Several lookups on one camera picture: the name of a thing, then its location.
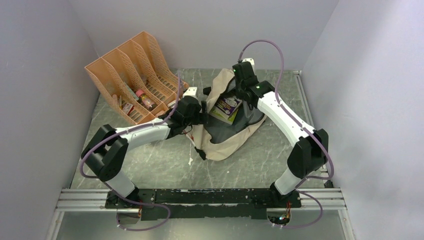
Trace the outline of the beige canvas backpack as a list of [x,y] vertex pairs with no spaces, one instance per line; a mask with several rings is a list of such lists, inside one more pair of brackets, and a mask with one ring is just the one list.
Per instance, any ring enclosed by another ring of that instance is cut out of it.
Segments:
[[[205,99],[206,112],[212,112],[214,104],[235,88],[234,73],[223,68],[213,79],[211,91]],[[257,109],[245,114],[243,107],[235,115],[232,124],[209,116],[208,123],[194,125],[191,135],[194,149],[202,160],[222,161],[236,152],[267,119]]]

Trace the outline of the green illustrated book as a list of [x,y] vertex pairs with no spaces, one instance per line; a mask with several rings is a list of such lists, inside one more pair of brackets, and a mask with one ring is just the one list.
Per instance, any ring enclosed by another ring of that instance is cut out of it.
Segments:
[[209,114],[212,117],[214,117],[215,119],[217,119],[217,120],[219,120],[219,121],[221,121],[223,123],[232,125],[233,122],[234,122],[234,120],[236,119],[236,116],[237,116],[238,111],[239,110],[237,109],[233,113],[231,113],[230,115],[228,115],[228,114],[222,112],[221,110],[219,110],[218,108],[213,108]]

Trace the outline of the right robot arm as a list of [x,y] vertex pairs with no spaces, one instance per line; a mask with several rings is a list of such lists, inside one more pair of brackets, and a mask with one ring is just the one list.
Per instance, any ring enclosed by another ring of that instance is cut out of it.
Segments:
[[270,202],[275,207],[282,207],[291,192],[328,162],[329,136],[324,129],[316,130],[304,122],[268,81],[260,82],[250,62],[240,61],[232,70],[235,95],[242,100],[245,113],[259,111],[278,127],[292,146],[286,170],[271,184]]

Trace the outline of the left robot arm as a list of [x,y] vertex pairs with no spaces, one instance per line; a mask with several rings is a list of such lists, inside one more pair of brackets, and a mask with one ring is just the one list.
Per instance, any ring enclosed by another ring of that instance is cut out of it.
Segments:
[[103,125],[83,150],[82,164],[116,192],[124,207],[132,208],[138,203],[139,194],[136,185],[122,171],[127,152],[181,135],[187,127],[204,124],[207,120],[207,103],[184,96],[174,108],[149,122],[125,128]]

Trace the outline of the purple book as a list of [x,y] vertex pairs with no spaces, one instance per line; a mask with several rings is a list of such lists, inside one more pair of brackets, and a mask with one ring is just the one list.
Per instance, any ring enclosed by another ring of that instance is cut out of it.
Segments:
[[238,111],[241,106],[242,100],[235,96],[220,97],[213,105],[210,115],[213,117],[219,117],[224,120],[228,120],[234,113]]

